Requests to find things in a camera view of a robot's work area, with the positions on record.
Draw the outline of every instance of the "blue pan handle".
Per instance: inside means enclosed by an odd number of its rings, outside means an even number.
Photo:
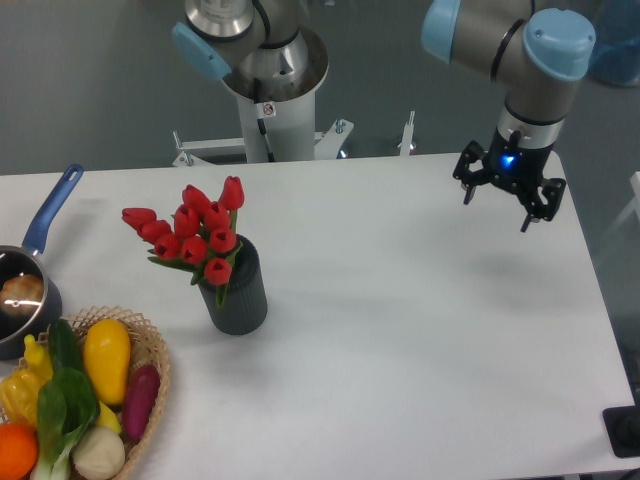
[[[83,173],[84,169],[77,163],[69,165],[36,216],[33,217],[22,241],[23,248],[33,254],[44,252],[49,226]]]

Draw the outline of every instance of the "orange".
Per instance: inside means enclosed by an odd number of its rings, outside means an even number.
[[[0,480],[20,480],[36,464],[38,440],[26,425],[0,424]]]

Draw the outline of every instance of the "blue led light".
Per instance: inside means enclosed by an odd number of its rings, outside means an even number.
[[[502,156],[502,165],[504,168],[509,168],[513,161],[516,159],[515,155],[503,155]]]

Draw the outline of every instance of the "bok choy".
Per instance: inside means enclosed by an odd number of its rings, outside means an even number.
[[[31,480],[68,480],[69,455],[100,413],[87,376],[73,368],[55,372],[38,395],[38,464]]]

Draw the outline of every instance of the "tulip bouquet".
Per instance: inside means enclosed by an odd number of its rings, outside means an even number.
[[[125,208],[122,220],[153,245],[148,250],[153,254],[150,261],[190,272],[191,285],[208,281],[216,287],[216,303],[221,307],[242,248],[236,236],[238,209],[244,204],[242,183],[238,177],[227,177],[217,201],[187,185],[182,202],[173,215],[173,228],[149,208]]]

